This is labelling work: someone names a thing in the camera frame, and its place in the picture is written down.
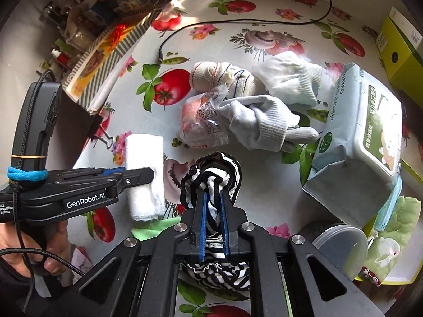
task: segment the white glove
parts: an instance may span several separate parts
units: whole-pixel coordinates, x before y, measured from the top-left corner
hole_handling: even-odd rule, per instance
[[[312,128],[298,128],[300,117],[293,114],[278,98],[270,95],[239,97],[225,100],[216,113],[229,125],[229,130],[247,149],[280,151],[290,134],[287,152],[299,141],[313,143],[319,137]]]
[[[249,71],[227,62],[198,62],[191,70],[190,85],[198,92],[210,92],[224,83],[229,89],[227,99],[266,93],[263,83]]]
[[[320,65],[308,63],[294,52],[286,51],[252,66],[251,73],[264,83],[271,96],[281,99],[287,105],[302,103],[317,105],[317,93],[324,81]]]

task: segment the metal bolt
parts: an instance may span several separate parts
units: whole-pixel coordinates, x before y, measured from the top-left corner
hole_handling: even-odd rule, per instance
[[[137,244],[137,239],[134,237],[128,237],[123,241],[125,247],[132,248]]]
[[[177,232],[184,232],[185,230],[187,230],[188,227],[187,227],[187,224],[177,223],[173,228]]]
[[[304,237],[301,236],[301,235],[294,235],[294,236],[292,236],[291,239],[295,244],[298,244],[298,245],[304,244],[304,242],[305,242]]]
[[[245,230],[245,231],[253,231],[255,226],[253,223],[250,223],[249,221],[246,223],[242,223],[241,227]]]

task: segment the light green fabric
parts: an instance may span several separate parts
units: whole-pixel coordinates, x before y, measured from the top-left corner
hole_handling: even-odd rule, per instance
[[[140,228],[133,228],[132,234],[140,241],[148,240],[149,238],[157,237],[164,229],[167,229],[169,226],[173,226],[180,221],[181,217],[147,221],[144,222]]]
[[[410,240],[419,219],[421,202],[399,197],[384,231],[373,241],[364,266],[383,282]]]

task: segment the green circular logo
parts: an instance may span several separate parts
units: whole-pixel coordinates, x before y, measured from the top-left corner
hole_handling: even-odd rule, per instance
[[[332,132],[328,132],[323,136],[323,139],[320,142],[319,145],[319,153],[323,154],[327,148],[329,148],[330,143],[332,141]]]

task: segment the blue hair tie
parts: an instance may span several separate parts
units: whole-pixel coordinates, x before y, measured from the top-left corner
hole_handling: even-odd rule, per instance
[[[42,181],[47,178],[49,172],[45,170],[25,171],[18,168],[9,167],[7,169],[7,177],[14,181]]]

